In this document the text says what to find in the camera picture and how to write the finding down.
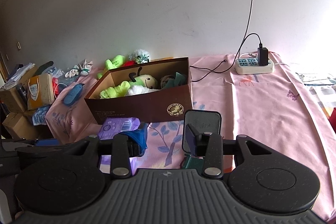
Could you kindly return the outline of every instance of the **bed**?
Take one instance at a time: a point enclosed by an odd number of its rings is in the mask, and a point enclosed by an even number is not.
[[[190,64],[214,68],[223,60],[218,71],[229,67],[234,55],[191,58]],[[270,53],[274,63],[279,55]],[[85,83],[83,95],[93,86],[98,70],[78,83]],[[204,70],[191,69],[192,78],[199,79]],[[71,108],[60,101],[75,83],[56,99],[46,115],[54,137],[62,143],[77,141],[96,134],[96,124],[83,96]],[[313,211],[333,222],[335,209],[336,137],[327,117],[299,77],[285,64],[276,65],[273,74],[238,75],[234,70],[223,74],[211,73],[193,83],[194,109],[214,110],[222,115],[221,135],[235,139],[247,134],[290,158],[308,166],[320,179],[320,194]],[[148,149],[137,158],[137,168],[179,168],[185,155],[181,148],[183,121],[152,123],[148,128]],[[224,170],[234,168],[233,157],[224,157]]]

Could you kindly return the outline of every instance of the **green stuffed toy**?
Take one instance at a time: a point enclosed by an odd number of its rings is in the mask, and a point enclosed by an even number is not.
[[[97,74],[97,78],[100,79],[102,76],[110,69],[116,69],[121,67],[126,62],[126,57],[122,55],[117,55],[112,60],[108,59],[105,61],[105,69],[103,72]]]
[[[131,81],[123,81],[120,85],[116,86],[115,88],[108,88],[100,92],[100,98],[116,98],[116,97],[123,97],[125,96],[126,92],[129,90],[130,87],[134,85],[141,85],[143,87],[147,87],[149,89],[156,89],[158,86],[157,80],[151,75],[140,75],[141,67],[138,70],[138,76],[135,72],[131,72],[128,76]]]

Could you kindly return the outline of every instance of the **purple package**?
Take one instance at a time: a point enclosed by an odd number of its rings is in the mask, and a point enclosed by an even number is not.
[[[107,118],[99,130],[98,136],[101,140],[113,139],[113,136],[122,131],[138,129],[140,121],[138,118]],[[137,158],[130,158],[132,173],[137,170]],[[100,161],[100,171],[110,173],[111,155],[102,155]]]
[[[101,140],[113,139],[113,136],[122,131],[138,129],[140,121],[138,118],[107,118],[101,126],[98,136]]]

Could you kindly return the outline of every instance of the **power strip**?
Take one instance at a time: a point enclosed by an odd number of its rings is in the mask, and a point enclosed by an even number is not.
[[[267,66],[259,66],[257,58],[237,59],[235,62],[236,72],[239,75],[255,75],[260,73],[274,72],[274,63],[268,59]]]

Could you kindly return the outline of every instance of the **cardboard box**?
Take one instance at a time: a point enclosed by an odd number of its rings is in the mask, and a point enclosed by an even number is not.
[[[28,110],[51,105],[55,101],[52,79],[52,76],[47,73],[29,79],[27,89]]]
[[[33,140],[40,134],[22,113],[9,113],[2,124],[14,140],[20,138]]]
[[[34,115],[35,112],[36,112],[36,109],[34,109],[34,110],[26,110],[23,113],[23,116],[25,116],[32,125],[34,125],[33,124],[33,115]]]
[[[23,87],[27,90],[28,81],[37,71],[38,67],[34,66],[27,71],[19,80]],[[27,110],[27,105],[24,103],[16,88],[13,87],[9,90],[0,90],[0,99],[7,106],[10,112],[24,113]]]
[[[129,81],[129,74],[137,73],[139,67],[142,67],[141,75],[151,75],[159,83],[163,76],[176,72],[187,75],[188,82],[186,85],[146,94],[99,99],[102,90]],[[175,58],[110,70],[85,96],[85,102],[98,124],[103,124],[106,118],[111,117],[135,117],[141,122],[183,120],[184,113],[193,109],[189,59]]]

